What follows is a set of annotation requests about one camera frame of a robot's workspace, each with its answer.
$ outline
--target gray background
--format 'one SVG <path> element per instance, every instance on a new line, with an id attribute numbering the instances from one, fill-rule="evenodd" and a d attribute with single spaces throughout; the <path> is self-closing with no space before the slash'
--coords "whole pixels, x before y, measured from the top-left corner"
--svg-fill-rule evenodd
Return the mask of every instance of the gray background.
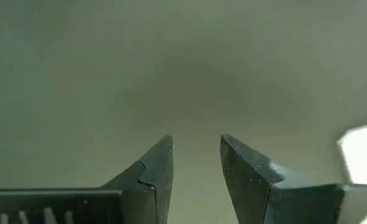
<path id="1" fill-rule="evenodd" d="M 0 0 L 0 187 L 97 186 L 175 139 L 169 223 L 237 223 L 230 133 L 319 182 L 367 123 L 367 0 Z"/>

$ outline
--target dark metal jaw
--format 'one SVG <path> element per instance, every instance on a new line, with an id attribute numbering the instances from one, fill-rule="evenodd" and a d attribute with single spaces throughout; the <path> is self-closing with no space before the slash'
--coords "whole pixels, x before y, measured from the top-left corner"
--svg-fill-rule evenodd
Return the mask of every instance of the dark metal jaw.
<path id="1" fill-rule="evenodd" d="M 173 181 L 171 136 L 99 188 L 2 189 L 0 224 L 166 224 Z"/>
<path id="2" fill-rule="evenodd" d="M 315 185 L 229 135 L 220 153 L 240 224 L 367 224 L 367 185 Z"/>

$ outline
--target metal tool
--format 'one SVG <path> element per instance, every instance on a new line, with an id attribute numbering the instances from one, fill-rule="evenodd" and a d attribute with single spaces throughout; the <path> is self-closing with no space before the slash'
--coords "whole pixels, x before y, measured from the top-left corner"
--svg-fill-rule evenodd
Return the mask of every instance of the metal tool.
<path id="1" fill-rule="evenodd" d="M 166 224 L 173 147 L 165 136 L 99 188 L 1 189 L 0 224 Z"/>
<path id="2" fill-rule="evenodd" d="M 367 224 L 367 126 L 348 131 L 338 149 L 348 181 L 316 185 L 234 137 L 222 136 L 223 175 L 239 223 Z"/>

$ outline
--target blurry background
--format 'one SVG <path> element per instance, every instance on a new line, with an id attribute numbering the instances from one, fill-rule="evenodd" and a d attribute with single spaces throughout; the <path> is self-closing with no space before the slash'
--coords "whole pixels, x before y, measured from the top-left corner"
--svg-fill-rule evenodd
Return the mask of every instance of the blurry background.
<path id="1" fill-rule="evenodd" d="M 367 123 L 367 0 L 0 0 L 0 187 L 105 183 L 175 139 L 169 223 L 237 223 L 229 133 L 319 182 Z"/>

